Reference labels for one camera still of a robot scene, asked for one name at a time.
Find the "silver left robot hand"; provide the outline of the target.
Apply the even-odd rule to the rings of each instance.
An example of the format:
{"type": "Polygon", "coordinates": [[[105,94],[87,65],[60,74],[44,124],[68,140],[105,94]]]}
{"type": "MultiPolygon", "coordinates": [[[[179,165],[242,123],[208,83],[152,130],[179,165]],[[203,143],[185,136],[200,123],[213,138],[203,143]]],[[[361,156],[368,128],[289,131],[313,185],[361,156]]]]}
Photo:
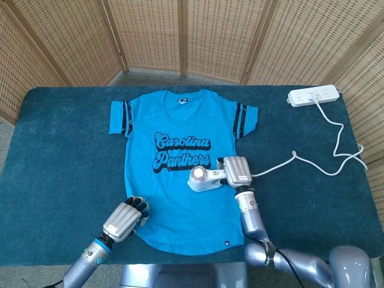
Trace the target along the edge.
{"type": "Polygon", "coordinates": [[[130,196],[121,202],[103,224],[103,233],[114,242],[122,242],[143,227],[149,218],[149,204],[139,196],[130,196]]]}

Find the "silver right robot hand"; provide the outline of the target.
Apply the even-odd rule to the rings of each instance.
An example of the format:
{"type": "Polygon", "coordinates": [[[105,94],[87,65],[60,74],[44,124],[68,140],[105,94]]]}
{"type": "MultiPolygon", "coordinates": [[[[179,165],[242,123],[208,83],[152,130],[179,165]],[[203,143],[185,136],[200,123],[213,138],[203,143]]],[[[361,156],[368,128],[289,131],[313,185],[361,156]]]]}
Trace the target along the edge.
{"type": "Polygon", "coordinates": [[[237,189],[241,186],[249,187],[252,183],[252,175],[245,157],[219,157],[217,158],[217,169],[223,170],[226,176],[220,180],[220,184],[237,189]]]}

